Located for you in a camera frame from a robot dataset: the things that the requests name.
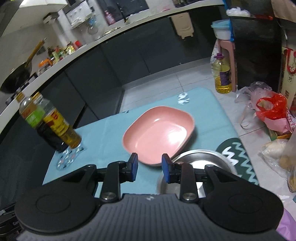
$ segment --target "cabinet door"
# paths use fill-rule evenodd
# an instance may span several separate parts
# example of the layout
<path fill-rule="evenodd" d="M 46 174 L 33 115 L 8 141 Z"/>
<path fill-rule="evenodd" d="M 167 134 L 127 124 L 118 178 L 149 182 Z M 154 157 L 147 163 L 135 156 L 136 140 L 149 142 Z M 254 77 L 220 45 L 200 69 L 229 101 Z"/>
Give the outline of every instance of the cabinet door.
<path fill-rule="evenodd" d="M 169 18 L 146 23 L 126 35 L 137 46 L 151 74 L 181 64 L 182 48 Z"/>
<path fill-rule="evenodd" d="M 136 46 L 128 41 L 128 35 L 102 43 L 102 50 L 122 85 L 149 75 L 148 68 Z"/>
<path fill-rule="evenodd" d="M 72 63 L 65 72 L 99 119 L 117 113 L 122 99 L 121 84 L 100 46 Z"/>
<path fill-rule="evenodd" d="M 42 95 L 49 99 L 63 117 L 73 125 L 85 102 L 63 72 L 42 91 Z"/>
<path fill-rule="evenodd" d="M 15 117 L 0 143 L 0 210 L 25 191 L 42 185 L 54 154 L 36 130 L 18 113 Z"/>
<path fill-rule="evenodd" d="M 86 108 L 85 112 L 83 113 L 82 118 L 80 119 L 77 128 L 88 125 L 90 123 L 93 123 L 97 121 L 98 118 L 95 116 L 95 114 L 89 109 Z"/>
<path fill-rule="evenodd" d="M 178 37 L 184 56 L 183 64 L 211 56 L 216 37 L 210 26 L 213 21 L 221 19 L 218 6 L 200 7 L 188 12 L 194 32 L 193 37 Z"/>

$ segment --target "purple label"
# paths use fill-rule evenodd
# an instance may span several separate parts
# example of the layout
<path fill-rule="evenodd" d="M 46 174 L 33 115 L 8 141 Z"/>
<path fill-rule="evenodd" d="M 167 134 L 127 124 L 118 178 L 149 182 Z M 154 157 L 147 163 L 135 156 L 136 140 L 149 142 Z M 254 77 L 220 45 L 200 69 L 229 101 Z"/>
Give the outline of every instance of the purple label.
<path fill-rule="evenodd" d="M 230 70 L 226 72 L 220 72 L 220 80 L 221 80 L 221 86 L 229 85 L 231 83 Z"/>

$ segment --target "wok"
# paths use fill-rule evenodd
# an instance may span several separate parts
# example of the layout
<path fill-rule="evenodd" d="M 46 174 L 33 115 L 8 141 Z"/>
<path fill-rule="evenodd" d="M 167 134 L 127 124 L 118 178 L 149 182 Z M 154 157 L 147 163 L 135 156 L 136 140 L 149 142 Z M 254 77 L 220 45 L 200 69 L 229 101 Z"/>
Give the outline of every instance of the wok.
<path fill-rule="evenodd" d="M 22 63 L 16 69 L 13 69 L 10 75 L 5 79 L 0 87 L 0 91 L 4 93 L 15 93 L 30 77 L 32 71 L 32 59 L 38 50 L 45 43 L 45 39 L 41 40 L 26 62 Z"/>

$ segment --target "plastic stool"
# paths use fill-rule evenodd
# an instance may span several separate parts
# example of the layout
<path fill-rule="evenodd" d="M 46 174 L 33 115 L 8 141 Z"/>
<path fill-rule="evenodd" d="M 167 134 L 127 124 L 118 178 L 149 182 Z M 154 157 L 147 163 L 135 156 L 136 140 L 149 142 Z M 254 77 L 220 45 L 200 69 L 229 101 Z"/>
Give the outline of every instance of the plastic stool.
<path fill-rule="evenodd" d="M 235 45 L 233 42 L 229 40 L 218 39 L 218 49 L 220 52 L 221 52 L 221 48 L 226 49 L 229 52 L 230 71 L 231 71 L 231 88 L 232 88 L 232 92 L 236 92 L 237 75 L 236 75 L 235 59 L 234 59 Z"/>

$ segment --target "light blue mat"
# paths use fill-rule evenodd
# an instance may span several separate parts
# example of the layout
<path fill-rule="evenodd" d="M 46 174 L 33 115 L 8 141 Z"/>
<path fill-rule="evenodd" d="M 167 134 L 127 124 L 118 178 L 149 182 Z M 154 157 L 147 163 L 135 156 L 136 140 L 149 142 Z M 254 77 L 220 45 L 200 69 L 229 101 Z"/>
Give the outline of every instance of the light blue mat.
<path fill-rule="evenodd" d="M 177 103 L 178 96 L 173 96 L 78 128 L 77 132 L 82 136 L 83 144 L 87 150 L 82 152 L 63 171 L 56 169 L 59 154 L 55 153 L 43 184 L 87 164 L 95 164 L 97 168 L 103 168 L 113 161 L 127 161 L 130 154 L 121 144 L 124 132 L 141 114 L 155 106 L 164 105 L 178 108 L 193 116 L 195 132 L 182 152 L 192 149 L 216 150 L 225 140 L 238 137 L 222 106 L 210 90 L 196 88 L 187 93 L 190 102 L 184 105 Z M 121 184 L 121 193 L 156 194 L 156 184 L 160 172 L 160 167 L 155 168 L 139 163 L 136 181 Z M 96 196 L 99 196 L 101 186 L 102 184 L 99 183 Z"/>

